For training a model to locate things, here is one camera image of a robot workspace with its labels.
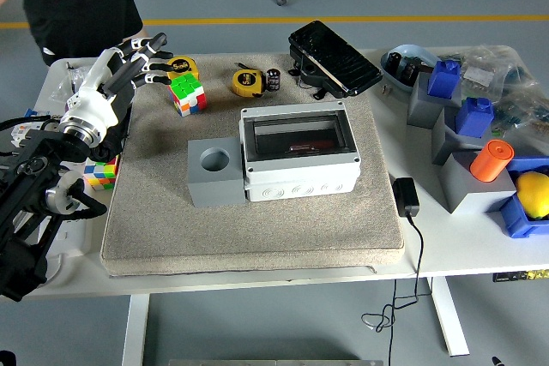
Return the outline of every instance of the lemon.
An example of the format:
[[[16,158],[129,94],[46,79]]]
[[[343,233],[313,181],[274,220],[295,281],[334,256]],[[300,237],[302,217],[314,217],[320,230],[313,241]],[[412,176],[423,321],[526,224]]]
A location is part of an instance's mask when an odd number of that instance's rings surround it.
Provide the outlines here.
[[[516,195],[524,212],[532,219],[549,214],[549,176],[527,171],[516,179]]]

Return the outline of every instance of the gray plastic block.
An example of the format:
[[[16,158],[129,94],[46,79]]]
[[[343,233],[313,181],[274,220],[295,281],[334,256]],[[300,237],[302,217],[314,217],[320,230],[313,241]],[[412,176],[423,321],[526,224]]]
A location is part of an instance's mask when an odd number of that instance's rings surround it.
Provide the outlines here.
[[[246,203],[240,139],[189,141],[187,186],[195,207]]]
[[[452,152],[481,150],[492,138],[488,128],[482,137],[458,135],[455,132],[455,116],[459,109],[444,107],[431,131],[431,161],[443,165]]]
[[[516,192],[506,169],[493,182],[474,177],[469,166],[477,153],[454,152],[440,170],[440,184],[452,214],[496,212]]]
[[[458,84],[452,93],[452,99],[429,96],[427,88],[429,86],[428,73],[420,72],[418,79],[413,85],[412,95],[408,103],[407,124],[418,126],[424,129],[432,129],[437,122],[438,115],[445,106],[462,107],[462,87]]]

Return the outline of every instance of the gray felt mat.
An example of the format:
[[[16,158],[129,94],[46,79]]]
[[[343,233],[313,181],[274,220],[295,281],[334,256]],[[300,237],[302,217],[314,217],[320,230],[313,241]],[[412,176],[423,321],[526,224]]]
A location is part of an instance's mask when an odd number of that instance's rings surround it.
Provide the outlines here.
[[[238,136],[240,110],[314,102],[287,74],[289,55],[197,55],[208,108],[180,117],[166,87],[137,91],[107,220],[110,275],[175,274],[389,264],[404,251],[368,92],[346,99],[361,175],[351,193],[195,208],[186,185],[187,141]],[[236,62],[282,72],[260,99],[231,92]]]

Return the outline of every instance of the yellow floor line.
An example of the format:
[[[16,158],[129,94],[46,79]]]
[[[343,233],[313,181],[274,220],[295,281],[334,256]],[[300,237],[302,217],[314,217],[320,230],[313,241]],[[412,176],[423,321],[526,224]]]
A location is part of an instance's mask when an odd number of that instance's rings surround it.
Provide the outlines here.
[[[145,19],[147,26],[257,25],[308,23],[416,23],[468,21],[549,21],[549,15],[417,15],[417,16],[306,16],[306,17],[213,17],[195,19]],[[22,21],[0,22],[0,29],[24,29]]]

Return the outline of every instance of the rubik's cube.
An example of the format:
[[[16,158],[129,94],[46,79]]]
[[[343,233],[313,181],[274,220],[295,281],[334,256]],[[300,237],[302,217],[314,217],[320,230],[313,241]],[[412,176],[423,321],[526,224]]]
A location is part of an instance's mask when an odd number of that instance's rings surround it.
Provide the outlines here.
[[[206,108],[206,94],[202,83],[188,73],[172,79],[170,98],[180,116],[197,113]]]
[[[114,188],[118,173],[118,156],[109,163],[93,162],[86,160],[84,167],[84,179],[95,190],[108,190]]]

